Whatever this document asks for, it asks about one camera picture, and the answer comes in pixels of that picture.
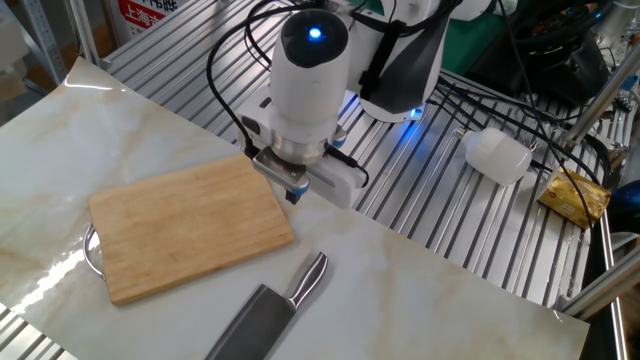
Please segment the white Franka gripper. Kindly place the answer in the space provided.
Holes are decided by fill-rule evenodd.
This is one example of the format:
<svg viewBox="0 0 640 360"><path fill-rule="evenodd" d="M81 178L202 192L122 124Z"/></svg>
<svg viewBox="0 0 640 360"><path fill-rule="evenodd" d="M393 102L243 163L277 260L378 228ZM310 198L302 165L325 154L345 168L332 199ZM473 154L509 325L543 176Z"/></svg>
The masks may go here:
<svg viewBox="0 0 640 360"><path fill-rule="evenodd" d="M309 191L342 209L354 205L368 185L365 169L334 146L312 162L303 160L296 164L280 158L275 149L284 141L271 128L273 109L267 94L252 95L239 109L247 136L258 148L258 153L252 156L254 168L282 186L285 199L294 205Z"/></svg>

